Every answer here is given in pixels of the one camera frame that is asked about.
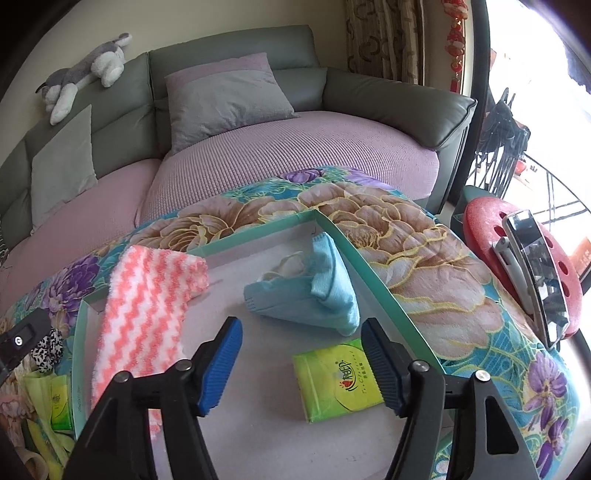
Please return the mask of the green tissue pack front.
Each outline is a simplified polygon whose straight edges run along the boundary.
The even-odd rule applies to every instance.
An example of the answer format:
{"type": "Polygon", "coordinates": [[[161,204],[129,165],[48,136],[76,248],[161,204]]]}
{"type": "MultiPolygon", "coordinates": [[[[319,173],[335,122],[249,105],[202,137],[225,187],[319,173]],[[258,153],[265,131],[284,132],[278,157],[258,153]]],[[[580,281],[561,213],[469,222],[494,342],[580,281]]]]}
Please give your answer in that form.
{"type": "Polygon", "coordinates": [[[384,402],[360,338],[294,355],[293,364],[308,423],[384,402]]]}

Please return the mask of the green tissue pack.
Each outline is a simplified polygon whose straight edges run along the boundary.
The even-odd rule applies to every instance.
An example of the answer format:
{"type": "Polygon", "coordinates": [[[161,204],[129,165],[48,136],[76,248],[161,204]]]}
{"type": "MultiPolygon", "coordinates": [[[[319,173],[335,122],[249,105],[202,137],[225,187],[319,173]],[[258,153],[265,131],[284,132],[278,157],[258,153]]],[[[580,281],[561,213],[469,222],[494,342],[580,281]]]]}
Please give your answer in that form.
{"type": "Polygon", "coordinates": [[[51,426],[55,431],[72,431],[70,380],[67,375],[50,378],[51,426]]]}
{"type": "Polygon", "coordinates": [[[384,402],[360,338],[294,355],[293,364],[308,423],[384,402]]]}

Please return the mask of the pink white zigzag towel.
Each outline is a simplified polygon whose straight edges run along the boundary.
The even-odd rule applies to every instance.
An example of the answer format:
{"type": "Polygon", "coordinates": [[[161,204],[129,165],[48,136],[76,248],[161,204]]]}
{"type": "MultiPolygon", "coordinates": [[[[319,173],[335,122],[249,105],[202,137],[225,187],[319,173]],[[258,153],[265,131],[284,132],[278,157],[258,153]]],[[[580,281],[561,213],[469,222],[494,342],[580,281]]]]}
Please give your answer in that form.
{"type": "Polygon", "coordinates": [[[182,357],[190,301],[208,288],[204,259],[140,245],[126,248],[110,275],[91,380],[96,406],[113,376],[164,372],[182,357]]]}

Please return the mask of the blue face mask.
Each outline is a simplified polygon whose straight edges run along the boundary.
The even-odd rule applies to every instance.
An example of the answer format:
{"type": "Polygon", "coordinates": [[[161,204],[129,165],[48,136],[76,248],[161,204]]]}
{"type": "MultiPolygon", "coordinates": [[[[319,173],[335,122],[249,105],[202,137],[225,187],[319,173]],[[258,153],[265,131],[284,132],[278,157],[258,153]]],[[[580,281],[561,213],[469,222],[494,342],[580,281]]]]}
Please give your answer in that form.
{"type": "Polygon", "coordinates": [[[271,319],[334,329],[358,330],[356,292],[335,240],[325,232],[311,239],[311,253],[298,251],[243,289],[249,311],[271,319]]]}

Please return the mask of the light green cloth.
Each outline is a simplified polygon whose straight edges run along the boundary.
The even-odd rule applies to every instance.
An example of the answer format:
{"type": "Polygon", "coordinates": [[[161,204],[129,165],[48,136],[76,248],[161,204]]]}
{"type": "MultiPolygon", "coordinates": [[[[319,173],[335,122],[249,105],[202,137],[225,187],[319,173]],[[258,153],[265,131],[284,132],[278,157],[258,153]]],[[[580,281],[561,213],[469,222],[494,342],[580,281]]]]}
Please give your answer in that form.
{"type": "Polygon", "coordinates": [[[72,431],[55,431],[51,426],[50,378],[54,373],[37,372],[24,377],[24,386],[33,406],[35,419],[27,421],[33,443],[46,462],[50,479],[61,479],[73,451],[75,440],[72,431]]]}

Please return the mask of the leopard print scrunchie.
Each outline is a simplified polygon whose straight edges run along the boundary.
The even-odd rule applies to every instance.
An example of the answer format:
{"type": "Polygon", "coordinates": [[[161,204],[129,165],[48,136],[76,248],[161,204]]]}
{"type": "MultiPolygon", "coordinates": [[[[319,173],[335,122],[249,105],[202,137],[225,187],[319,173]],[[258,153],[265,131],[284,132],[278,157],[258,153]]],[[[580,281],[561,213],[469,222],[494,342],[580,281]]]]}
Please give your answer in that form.
{"type": "Polygon", "coordinates": [[[63,336],[55,328],[43,337],[31,350],[30,358],[36,368],[43,374],[53,370],[63,356],[63,336]]]}

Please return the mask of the teal white shallow tray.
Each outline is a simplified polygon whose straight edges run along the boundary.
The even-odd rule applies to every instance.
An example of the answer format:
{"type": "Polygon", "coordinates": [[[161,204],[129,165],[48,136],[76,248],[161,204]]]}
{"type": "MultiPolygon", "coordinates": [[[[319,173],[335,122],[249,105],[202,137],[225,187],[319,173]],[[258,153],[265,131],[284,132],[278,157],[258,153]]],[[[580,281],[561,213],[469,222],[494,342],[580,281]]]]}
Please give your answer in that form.
{"type": "Polygon", "coordinates": [[[309,210],[197,248],[208,267],[206,292],[190,302],[181,330],[186,355],[223,321],[242,321],[243,340],[221,402],[199,422],[221,479],[383,479],[405,422],[384,405],[315,423],[304,416],[295,354],[341,344],[337,331],[273,320],[245,306],[243,289],[294,253],[308,254],[327,233],[351,278],[360,314],[376,318],[409,354],[438,366],[415,324],[379,276],[325,215],[309,210]]]}

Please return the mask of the black white patterned cushion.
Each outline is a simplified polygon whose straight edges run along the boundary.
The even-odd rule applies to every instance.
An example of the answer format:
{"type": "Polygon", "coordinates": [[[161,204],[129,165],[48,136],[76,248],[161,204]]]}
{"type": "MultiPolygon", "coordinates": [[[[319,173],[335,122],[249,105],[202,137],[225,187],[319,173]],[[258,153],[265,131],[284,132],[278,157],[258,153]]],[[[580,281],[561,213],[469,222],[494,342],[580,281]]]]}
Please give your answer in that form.
{"type": "Polygon", "coordinates": [[[3,235],[2,226],[0,226],[0,266],[3,266],[9,255],[9,249],[3,235]]]}

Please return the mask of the floral blanket table cover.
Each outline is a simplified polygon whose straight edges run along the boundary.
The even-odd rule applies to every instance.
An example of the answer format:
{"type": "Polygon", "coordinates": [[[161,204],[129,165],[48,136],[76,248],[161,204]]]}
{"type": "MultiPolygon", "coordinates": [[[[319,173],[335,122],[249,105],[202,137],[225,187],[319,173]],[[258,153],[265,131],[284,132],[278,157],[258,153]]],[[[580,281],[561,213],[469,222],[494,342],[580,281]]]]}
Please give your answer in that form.
{"type": "Polygon", "coordinates": [[[491,373],[539,476],[556,478],[578,416],[565,363],[543,347],[516,300],[447,226],[353,168],[295,171],[217,195],[199,194],[191,182],[162,187],[144,202],[136,227],[80,250],[70,242],[95,228],[98,216],[87,207],[62,210],[55,237],[37,234],[11,249],[1,268],[1,323],[11,326],[42,307],[70,335],[82,299],[107,283],[126,246],[187,251],[310,209],[345,234],[448,373],[491,373]]]}

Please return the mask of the red plastic stool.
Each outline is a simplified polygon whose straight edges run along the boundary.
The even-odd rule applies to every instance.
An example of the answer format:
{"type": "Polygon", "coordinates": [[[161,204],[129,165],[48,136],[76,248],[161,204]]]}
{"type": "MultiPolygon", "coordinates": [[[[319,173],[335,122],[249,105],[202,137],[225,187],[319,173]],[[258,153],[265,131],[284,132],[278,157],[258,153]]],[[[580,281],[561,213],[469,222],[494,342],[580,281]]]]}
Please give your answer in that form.
{"type": "Polygon", "coordinates": [[[470,201],[465,243],[483,260],[529,317],[549,349],[579,330],[582,287],[574,265],[529,210],[496,197],[470,201]]]}

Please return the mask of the grey cushion left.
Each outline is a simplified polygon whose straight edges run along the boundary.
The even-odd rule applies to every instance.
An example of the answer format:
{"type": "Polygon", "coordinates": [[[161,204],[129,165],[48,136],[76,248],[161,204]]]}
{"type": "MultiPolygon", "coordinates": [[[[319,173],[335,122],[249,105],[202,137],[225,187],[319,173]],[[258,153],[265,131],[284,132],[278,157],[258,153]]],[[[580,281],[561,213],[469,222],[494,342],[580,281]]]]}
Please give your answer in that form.
{"type": "Polygon", "coordinates": [[[31,233],[66,203],[98,183],[92,161],[91,114],[89,105],[34,156],[31,233]]]}

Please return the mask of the grey sofa with pink cover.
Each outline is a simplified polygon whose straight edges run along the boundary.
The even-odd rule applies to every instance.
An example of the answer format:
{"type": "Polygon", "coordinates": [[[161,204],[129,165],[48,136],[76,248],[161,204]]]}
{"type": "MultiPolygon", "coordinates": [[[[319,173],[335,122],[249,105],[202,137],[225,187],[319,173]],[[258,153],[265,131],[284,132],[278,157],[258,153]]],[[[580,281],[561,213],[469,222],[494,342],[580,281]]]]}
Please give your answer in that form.
{"type": "Polygon", "coordinates": [[[111,87],[87,80],[58,124],[42,120],[1,167],[1,230],[9,253],[1,303],[133,228],[276,175],[297,183],[322,165],[348,166],[433,213],[449,193],[476,103],[434,88],[324,68],[307,26],[242,30],[179,43],[126,63],[111,87]],[[294,118],[229,130],[183,150],[166,85],[188,68],[266,54],[294,118]],[[54,162],[75,125],[96,184],[32,221],[33,164],[54,162]]]}

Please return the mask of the husky plush toy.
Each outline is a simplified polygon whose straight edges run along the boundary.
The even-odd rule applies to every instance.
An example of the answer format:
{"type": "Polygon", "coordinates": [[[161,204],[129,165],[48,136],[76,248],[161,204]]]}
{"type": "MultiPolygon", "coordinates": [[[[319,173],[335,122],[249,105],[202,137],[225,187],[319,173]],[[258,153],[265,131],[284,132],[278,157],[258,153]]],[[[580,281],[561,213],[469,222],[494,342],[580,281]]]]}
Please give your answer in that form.
{"type": "Polygon", "coordinates": [[[132,41],[125,32],[102,43],[82,60],[69,68],[56,70],[37,88],[52,126],[63,121],[70,113],[78,91],[95,80],[104,88],[111,87],[124,72],[123,48],[132,41]]]}

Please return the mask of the grey purple cushion right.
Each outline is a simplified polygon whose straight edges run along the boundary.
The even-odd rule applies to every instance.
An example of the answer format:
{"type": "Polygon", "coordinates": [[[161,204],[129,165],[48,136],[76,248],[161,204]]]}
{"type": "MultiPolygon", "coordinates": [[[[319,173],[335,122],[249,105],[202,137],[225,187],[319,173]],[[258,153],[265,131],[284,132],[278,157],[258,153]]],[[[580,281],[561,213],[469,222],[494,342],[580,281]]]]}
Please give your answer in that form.
{"type": "Polygon", "coordinates": [[[176,71],[165,85],[172,155],[225,132],[297,116],[264,52],[176,71]]]}

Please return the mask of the beige patterned curtain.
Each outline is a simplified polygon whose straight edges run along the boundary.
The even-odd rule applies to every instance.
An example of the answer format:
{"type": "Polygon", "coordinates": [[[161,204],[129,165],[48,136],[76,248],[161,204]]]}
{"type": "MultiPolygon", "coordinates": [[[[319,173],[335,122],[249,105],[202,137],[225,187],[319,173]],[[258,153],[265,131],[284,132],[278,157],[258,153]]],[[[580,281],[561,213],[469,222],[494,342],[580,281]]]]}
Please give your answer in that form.
{"type": "Polygon", "coordinates": [[[349,72],[425,83],[422,1],[349,0],[345,14],[349,72]]]}

